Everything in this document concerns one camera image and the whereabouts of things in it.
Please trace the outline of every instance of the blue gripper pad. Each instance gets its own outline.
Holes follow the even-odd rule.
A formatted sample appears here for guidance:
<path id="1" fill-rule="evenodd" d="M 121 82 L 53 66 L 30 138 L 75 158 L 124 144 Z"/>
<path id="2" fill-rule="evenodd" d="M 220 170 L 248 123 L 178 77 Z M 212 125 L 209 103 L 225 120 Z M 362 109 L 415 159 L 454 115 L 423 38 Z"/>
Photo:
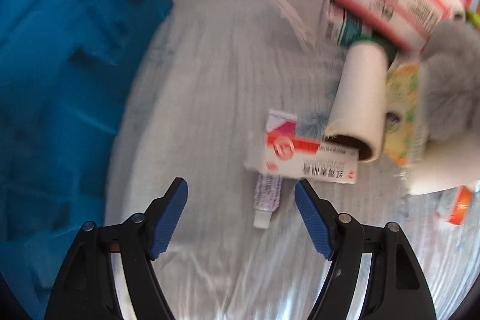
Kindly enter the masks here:
<path id="1" fill-rule="evenodd" d="M 332 259 L 334 251 L 330 245 L 330 235 L 327 224 L 300 181 L 295 185 L 295 203 L 297 204 L 297 208 L 307 227 L 315 249 L 317 252 L 320 252 L 325 259 Z"/>
<path id="2" fill-rule="evenodd" d="M 162 252 L 167 250 L 183 208 L 187 203 L 187 198 L 187 182 L 182 179 L 155 225 L 153 243 L 149 251 L 153 259 L 157 259 Z"/>

